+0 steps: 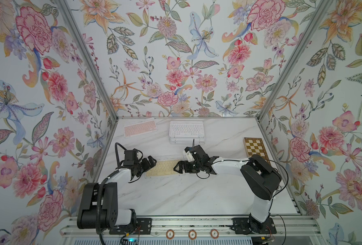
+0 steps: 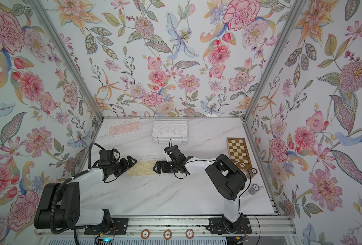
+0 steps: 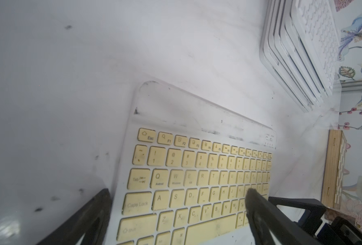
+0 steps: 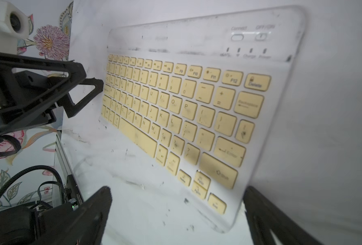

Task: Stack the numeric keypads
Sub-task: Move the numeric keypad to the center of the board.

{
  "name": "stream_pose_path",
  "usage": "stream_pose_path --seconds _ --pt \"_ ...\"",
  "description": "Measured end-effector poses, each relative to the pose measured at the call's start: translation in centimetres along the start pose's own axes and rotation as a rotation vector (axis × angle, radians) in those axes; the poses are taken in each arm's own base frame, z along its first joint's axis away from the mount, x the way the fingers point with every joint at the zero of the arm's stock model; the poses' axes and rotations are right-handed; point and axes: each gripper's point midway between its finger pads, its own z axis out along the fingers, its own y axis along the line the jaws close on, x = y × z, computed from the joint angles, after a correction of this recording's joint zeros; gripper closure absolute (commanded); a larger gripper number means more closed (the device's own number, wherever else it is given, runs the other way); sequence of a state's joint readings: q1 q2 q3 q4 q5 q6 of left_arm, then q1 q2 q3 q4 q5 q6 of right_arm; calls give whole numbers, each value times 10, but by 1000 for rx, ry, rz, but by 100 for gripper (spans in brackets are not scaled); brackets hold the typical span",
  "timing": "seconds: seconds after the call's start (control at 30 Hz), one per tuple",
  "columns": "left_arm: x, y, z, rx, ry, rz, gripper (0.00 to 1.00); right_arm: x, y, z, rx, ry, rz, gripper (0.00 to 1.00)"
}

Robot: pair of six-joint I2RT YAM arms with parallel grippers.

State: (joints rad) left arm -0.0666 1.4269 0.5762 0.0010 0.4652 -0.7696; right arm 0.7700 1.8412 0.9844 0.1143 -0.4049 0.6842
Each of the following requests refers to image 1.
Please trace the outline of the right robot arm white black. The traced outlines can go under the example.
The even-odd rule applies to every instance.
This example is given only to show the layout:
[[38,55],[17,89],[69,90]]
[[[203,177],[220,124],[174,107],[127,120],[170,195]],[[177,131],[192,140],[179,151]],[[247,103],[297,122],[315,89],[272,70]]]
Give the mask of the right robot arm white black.
[[173,170],[179,174],[234,175],[243,177],[249,189],[255,195],[249,218],[262,224],[270,216],[275,192],[282,177],[260,155],[254,154],[245,159],[226,159],[219,156],[210,157],[200,146],[184,149],[186,160],[179,161]]

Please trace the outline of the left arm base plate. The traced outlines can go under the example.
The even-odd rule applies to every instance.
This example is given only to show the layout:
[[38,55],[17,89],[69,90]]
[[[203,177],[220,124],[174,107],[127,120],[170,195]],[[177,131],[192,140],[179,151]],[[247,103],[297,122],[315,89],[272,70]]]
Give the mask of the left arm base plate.
[[128,225],[120,225],[110,229],[110,235],[150,235],[152,228],[152,218],[133,217]]

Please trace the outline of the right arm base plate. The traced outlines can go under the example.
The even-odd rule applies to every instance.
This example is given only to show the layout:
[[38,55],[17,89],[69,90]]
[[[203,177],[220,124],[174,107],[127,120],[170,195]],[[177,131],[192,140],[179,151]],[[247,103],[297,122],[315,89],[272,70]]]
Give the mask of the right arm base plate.
[[251,216],[235,217],[232,219],[232,229],[236,234],[276,234],[277,230],[273,219],[268,217],[266,221],[259,222]]

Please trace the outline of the white keyboard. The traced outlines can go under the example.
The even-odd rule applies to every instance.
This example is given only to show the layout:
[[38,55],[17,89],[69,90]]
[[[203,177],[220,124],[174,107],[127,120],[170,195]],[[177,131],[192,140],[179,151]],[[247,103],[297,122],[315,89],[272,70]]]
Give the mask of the white keyboard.
[[170,141],[171,144],[189,144],[189,145],[192,145],[193,143],[195,144],[205,144],[205,141]]
[[203,121],[171,121],[169,127],[169,136],[204,138]]

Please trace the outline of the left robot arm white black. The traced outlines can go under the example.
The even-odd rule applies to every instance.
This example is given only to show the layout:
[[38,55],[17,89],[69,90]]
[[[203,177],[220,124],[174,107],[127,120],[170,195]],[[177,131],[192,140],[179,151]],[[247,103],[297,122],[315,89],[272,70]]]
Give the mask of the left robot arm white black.
[[84,187],[77,216],[79,229],[95,229],[98,235],[105,230],[131,234],[138,227],[134,209],[120,209],[118,189],[132,183],[154,168],[157,160],[152,156],[144,157],[137,149],[125,150],[121,161],[116,151],[116,169],[100,183],[89,183]]

